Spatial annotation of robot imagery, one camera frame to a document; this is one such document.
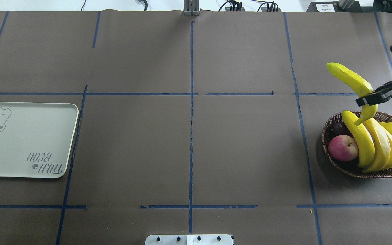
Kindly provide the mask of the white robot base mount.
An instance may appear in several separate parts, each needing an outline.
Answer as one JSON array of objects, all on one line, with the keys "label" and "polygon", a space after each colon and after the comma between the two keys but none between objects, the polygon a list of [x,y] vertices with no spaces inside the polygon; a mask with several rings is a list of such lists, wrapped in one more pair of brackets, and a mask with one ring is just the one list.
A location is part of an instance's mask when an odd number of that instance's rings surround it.
[{"label": "white robot base mount", "polygon": [[150,235],[145,245],[234,245],[229,234]]}]

